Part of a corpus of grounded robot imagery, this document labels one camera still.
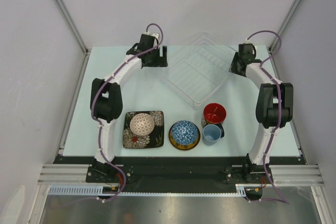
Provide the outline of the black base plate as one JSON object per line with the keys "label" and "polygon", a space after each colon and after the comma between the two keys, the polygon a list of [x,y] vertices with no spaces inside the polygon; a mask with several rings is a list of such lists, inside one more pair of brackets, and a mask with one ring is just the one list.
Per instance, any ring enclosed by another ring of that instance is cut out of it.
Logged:
{"label": "black base plate", "polygon": [[113,164],[120,174],[112,177],[93,170],[94,157],[57,156],[57,165],[84,165],[85,182],[113,184],[121,182],[125,188],[190,188],[192,191],[208,192],[223,189],[225,185],[261,184],[266,175],[245,178],[242,175],[246,157],[117,157]]}

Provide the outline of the white wire dish rack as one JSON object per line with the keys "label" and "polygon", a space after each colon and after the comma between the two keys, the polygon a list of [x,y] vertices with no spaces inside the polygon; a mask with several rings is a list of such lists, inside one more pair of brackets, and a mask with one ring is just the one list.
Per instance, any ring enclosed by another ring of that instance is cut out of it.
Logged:
{"label": "white wire dish rack", "polygon": [[198,33],[174,46],[167,56],[163,83],[193,109],[200,109],[231,77],[237,49],[210,33]]}

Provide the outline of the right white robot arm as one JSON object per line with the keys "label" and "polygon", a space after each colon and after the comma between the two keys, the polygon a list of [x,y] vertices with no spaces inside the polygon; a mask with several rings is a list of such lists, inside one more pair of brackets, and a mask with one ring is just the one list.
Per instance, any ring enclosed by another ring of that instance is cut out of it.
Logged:
{"label": "right white robot arm", "polygon": [[269,175],[270,152],[279,132],[293,117],[293,85],[273,77],[254,54],[235,53],[229,71],[250,79],[259,89],[256,119],[259,123],[256,138],[243,163],[242,176],[254,183]]}

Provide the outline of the red black mug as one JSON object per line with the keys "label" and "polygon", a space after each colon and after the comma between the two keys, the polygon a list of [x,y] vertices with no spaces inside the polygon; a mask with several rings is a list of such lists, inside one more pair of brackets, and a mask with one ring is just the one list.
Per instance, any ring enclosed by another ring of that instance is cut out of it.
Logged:
{"label": "red black mug", "polygon": [[209,124],[214,124],[220,129],[220,137],[225,135],[223,123],[226,119],[226,109],[219,103],[210,103],[205,106],[201,119],[201,126],[204,128]]}

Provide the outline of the red white patterned bowl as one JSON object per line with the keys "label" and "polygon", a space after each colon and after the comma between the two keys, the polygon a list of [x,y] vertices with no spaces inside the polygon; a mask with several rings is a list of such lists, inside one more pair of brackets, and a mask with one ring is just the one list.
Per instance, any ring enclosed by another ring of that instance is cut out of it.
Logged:
{"label": "red white patterned bowl", "polygon": [[154,119],[147,113],[136,114],[130,121],[130,130],[138,136],[151,134],[154,127]]}

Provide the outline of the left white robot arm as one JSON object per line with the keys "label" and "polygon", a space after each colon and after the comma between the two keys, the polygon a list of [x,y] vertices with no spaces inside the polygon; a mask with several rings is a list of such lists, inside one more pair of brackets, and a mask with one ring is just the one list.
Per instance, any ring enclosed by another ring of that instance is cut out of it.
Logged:
{"label": "left white robot arm", "polygon": [[136,43],[130,48],[122,64],[105,79],[96,78],[91,85],[90,110],[93,120],[98,122],[98,150],[93,161],[93,170],[105,182],[116,174],[125,178],[125,173],[112,163],[113,135],[115,124],[123,109],[122,86],[144,67],[167,67],[167,46]]}

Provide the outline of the yellow round saucer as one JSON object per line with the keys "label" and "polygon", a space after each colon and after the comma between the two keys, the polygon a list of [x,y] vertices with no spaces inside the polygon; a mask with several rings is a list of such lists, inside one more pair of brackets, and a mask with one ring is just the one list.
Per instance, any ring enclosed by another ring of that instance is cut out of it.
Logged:
{"label": "yellow round saucer", "polygon": [[191,150],[193,148],[195,148],[199,142],[200,142],[200,139],[201,139],[201,134],[200,134],[200,131],[198,129],[198,127],[196,127],[196,132],[197,132],[197,136],[196,136],[196,139],[193,143],[191,144],[187,144],[187,145],[182,145],[182,144],[179,144],[174,138],[173,138],[173,135],[172,135],[172,128],[170,128],[169,130],[169,133],[168,133],[168,136],[169,136],[169,141],[170,143],[175,147],[177,148],[178,150],[182,150],[182,151],[188,151],[188,150]]}

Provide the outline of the black floral square plate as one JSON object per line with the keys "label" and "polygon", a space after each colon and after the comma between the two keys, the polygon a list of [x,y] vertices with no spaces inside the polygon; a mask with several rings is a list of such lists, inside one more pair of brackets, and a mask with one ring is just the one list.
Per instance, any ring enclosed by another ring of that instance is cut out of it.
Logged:
{"label": "black floral square plate", "polygon": [[[147,113],[154,119],[155,127],[147,136],[135,135],[130,130],[131,119],[139,113]],[[162,111],[133,111],[125,114],[123,127],[123,147],[126,149],[158,148],[164,144],[164,113]]]}

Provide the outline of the blue white patterned bowl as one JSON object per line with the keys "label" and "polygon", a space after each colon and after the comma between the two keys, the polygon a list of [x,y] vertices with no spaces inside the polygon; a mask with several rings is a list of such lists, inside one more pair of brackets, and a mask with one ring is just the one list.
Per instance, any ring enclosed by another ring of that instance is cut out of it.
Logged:
{"label": "blue white patterned bowl", "polygon": [[180,145],[196,143],[198,139],[198,128],[191,121],[178,121],[171,128],[171,136],[174,142]]}

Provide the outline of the light blue cup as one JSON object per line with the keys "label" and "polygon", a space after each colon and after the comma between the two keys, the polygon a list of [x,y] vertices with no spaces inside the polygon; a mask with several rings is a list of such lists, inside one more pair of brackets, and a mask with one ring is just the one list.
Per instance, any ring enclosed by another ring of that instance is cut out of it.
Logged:
{"label": "light blue cup", "polygon": [[208,124],[203,128],[203,142],[207,146],[212,146],[221,138],[221,129],[215,124]]}

